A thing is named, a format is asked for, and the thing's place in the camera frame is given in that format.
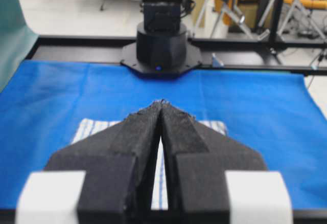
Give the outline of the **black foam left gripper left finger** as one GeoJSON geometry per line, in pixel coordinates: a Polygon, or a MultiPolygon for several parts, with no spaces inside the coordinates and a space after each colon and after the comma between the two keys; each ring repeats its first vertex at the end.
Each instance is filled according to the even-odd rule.
{"type": "Polygon", "coordinates": [[[150,211],[161,103],[52,154],[20,194],[16,223],[142,223],[150,211]]]}

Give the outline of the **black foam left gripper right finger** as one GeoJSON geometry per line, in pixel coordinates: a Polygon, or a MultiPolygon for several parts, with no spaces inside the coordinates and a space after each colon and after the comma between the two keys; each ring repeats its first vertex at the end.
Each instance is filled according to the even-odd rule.
{"type": "Polygon", "coordinates": [[[160,105],[168,200],[184,223],[292,223],[279,172],[259,152],[160,105]]]}

